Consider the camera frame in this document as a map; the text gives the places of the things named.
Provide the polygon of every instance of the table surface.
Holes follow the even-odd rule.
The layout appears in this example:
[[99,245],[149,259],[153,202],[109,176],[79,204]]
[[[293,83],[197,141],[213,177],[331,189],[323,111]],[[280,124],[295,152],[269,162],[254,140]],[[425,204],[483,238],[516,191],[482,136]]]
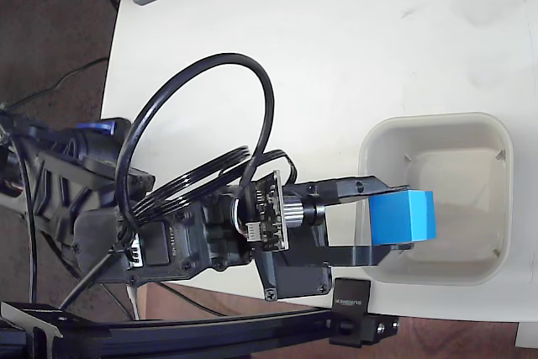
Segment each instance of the table surface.
[[[356,175],[362,140],[384,119],[492,114],[514,143],[514,224],[504,267],[476,287],[375,282],[370,311],[537,321],[537,5],[537,0],[159,0],[140,7],[122,0],[103,117],[133,119],[182,68],[215,53],[244,53],[266,68],[275,88],[268,150],[288,152],[302,182]],[[253,147],[262,113],[253,75],[237,66],[213,69],[159,112],[134,166],[155,174],[159,185],[238,145]],[[353,206],[329,211],[332,245],[353,242],[355,217]],[[336,268],[334,275],[367,277],[361,268]],[[253,265],[206,271],[186,284],[262,295]],[[329,306],[330,300],[293,301]]]

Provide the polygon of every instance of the plastic container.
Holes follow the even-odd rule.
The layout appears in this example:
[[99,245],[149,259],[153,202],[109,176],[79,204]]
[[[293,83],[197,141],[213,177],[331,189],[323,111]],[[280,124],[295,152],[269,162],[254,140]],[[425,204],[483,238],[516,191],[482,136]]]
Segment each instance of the plastic container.
[[[481,113],[388,119],[361,147],[359,172],[391,186],[433,191],[437,237],[365,268],[381,282],[477,285],[503,265],[512,225],[513,146],[508,130]],[[370,243],[367,202],[356,243]]]

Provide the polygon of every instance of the blue cube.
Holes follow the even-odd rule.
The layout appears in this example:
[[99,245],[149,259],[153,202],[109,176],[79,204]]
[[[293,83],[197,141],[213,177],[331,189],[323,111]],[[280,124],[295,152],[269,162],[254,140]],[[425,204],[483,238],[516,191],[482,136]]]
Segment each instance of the blue cube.
[[434,195],[400,191],[368,199],[372,244],[405,244],[435,238]]

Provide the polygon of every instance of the black cable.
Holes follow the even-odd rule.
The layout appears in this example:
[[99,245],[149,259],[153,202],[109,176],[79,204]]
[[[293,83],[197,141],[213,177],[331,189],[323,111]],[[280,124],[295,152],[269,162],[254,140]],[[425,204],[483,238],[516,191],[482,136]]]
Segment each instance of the black cable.
[[35,220],[34,220],[34,205],[32,204],[32,190],[30,189],[30,180],[28,176],[28,167],[26,166],[25,153],[21,144],[18,142],[17,136],[7,132],[6,128],[0,124],[0,130],[3,135],[8,137],[13,150],[17,155],[18,168],[21,173],[21,181],[24,189],[24,199],[26,203],[26,224],[29,237],[29,256],[30,256],[30,285],[29,285],[29,301],[37,302],[37,240],[35,235]]
[[146,195],[134,206],[137,218],[139,212],[143,212],[155,203],[181,192],[184,188],[190,187],[220,170],[225,170],[241,163],[248,156],[249,150],[246,146],[238,147],[166,183]]
[[11,104],[10,106],[8,106],[6,109],[7,111],[11,111],[11,110],[14,110],[16,108],[20,108],[22,107],[23,105],[25,105],[26,103],[29,103],[31,101],[34,101],[36,98],[39,98],[39,97],[42,97],[44,96],[45,94],[48,94],[49,92],[54,92],[55,90],[57,90],[61,84],[66,80],[68,79],[69,77],[73,76],[73,75],[76,75],[77,73],[80,73],[81,71],[85,71],[86,69],[89,69],[90,67],[92,66],[95,66],[95,65],[98,65],[99,63],[103,63],[103,62],[106,62],[108,61],[108,58],[107,57],[103,57],[103,58],[99,58],[99,59],[96,59],[95,61],[91,61],[89,63],[87,63],[86,65],[83,65],[81,67],[78,67],[77,69],[74,69],[72,71],[69,71],[67,72],[64,76],[62,76],[60,78],[60,80],[58,82],[55,83],[54,86],[52,87],[48,87],[46,89],[43,89],[43,90],[40,90],[38,92],[35,92],[33,94],[30,94],[28,97],[25,97],[25,98],[22,98],[21,100],[18,100],[17,102]]
[[[295,183],[298,175],[297,168],[293,164],[292,159],[290,159],[290,157],[283,150],[272,150],[268,151],[267,153],[264,153],[262,155],[259,166],[266,164],[269,161],[274,161],[280,158],[285,158],[290,166],[289,178],[286,184]],[[221,172],[219,177],[215,178],[210,182],[207,182],[206,184],[194,189],[189,193],[183,194],[179,198],[172,200],[161,200],[160,202],[155,201],[155,203],[150,207],[145,208],[141,211],[137,211],[136,218],[139,221],[139,225],[150,223],[152,221],[162,218],[167,214],[171,214],[179,209],[183,209],[187,207],[190,203],[201,198],[203,195],[207,193],[214,193],[218,189],[225,187],[227,184],[241,177],[242,173],[245,171],[246,165],[247,162],[244,162],[238,166],[231,168],[227,172]]]
[[194,300],[192,300],[191,298],[188,298],[187,296],[185,296],[183,293],[181,293],[179,290],[176,290],[174,288],[171,288],[170,286],[166,285],[165,283],[163,282],[156,282],[157,285],[159,285],[161,288],[164,288],[166,289],[168,292],[170,293],[174,293],[176,296],[178,296],[179,298],[182,298],[183,300],[185,300],[187,303],[189,304],[192,304],[193,306],[195,307],[198,307],[199,309],[205,311],[206,313],[210,313],[210,314],[213,314],[213,315],[216,315],[217,317],[226,317],[226,314],[222,314],[220,313],[219,311],[217,310],[213,310],[213,309],[210,309],[209,307],[206,307],[204,306],[203,304],[200,304]]
[[275,100],[269,76],[260,64],[258,64],[256,61],[249,58],[248,56],[240,54],[212,55],[198,62],[194,62],[192,65],[183,69],[174,77],[172,77],[168,82],[166,82],[161,87],[161,89],[159,89],[159,91],[151,98],[151,100],[144,106],[142,111],[136,117],[136,120],[133,122],[133,125],[131,126],[129,133],[127,134],[125,141],[122,145],[121,151],[119,152],[118,163],[116,166],[115,182],[116,199],[118,201],[119,212],[121,213],[125,229],[127,230],[125,231],[125,235],[122,239],[123,245],[127,246],[132,243],[139,225],[133,207],[130,204],[128,175],[130,162],[135,152],[135,148],[138,145],[140,137],[144,133],[145,129],[147,128],[148,124],[153,119],[157,111],[159,111],[159,109],[164,105],[164,103],[177,90],[179,90],[185,83],[189,82],[200,73],[203,73],[209,69],[221,65],[240,65],[249,68],[256,74],[256,76],[260,80],[261,87],[264,92],[265,114],[263,124],[261,126],[260,137],[256,144],[256,148],[254,149],[254,153],[252,154],[251,159],[249,160],[244,172],[242,173],[240,184],[235,194],[236,199],[239,199],[242,196],[246,186],[254,176],[256,167],[260,163],[263,151],[266,148],[267,141],[269,140],[269,135],[271,134],[274,115]]
[[[41,232],[41,235],[43,235],[43,238],[49,245],[50,249],[60,261],[61,265],[68,271],[72,277],[74,277],[77,281],[81,280],[80,273],[76,270],[76,268],[71,265],[67,260],[63,257],[61,254],[60,248],[58,248],[58,245],[54,242],[52,237],[50,235],[47,235],[46,233]],[[103,285],[102,283],[99,283],[99,286],[103,289],[103,291],[118,305],[118,307],[121,309],[121,311],[124,312],[125,317],[127,317],[130,321],[135,321],[135,317],[129,312],[129,310],[124,306],[123,303],[119,301],[119,299],[116,297],[116,295],[108,288],[107,285]]]
[[106,256],[104,256],[101,261],[99,261],[91,270],[86,274],[86,276],[75,286],[73,290],[67,295],[63,302],[61,302],[58,309],[65,310],[67,309],[75,300],[89,288],[96,277],[105,270],[106,267],[113,263],[113,260],[118,257],[118,253],[111,251]]

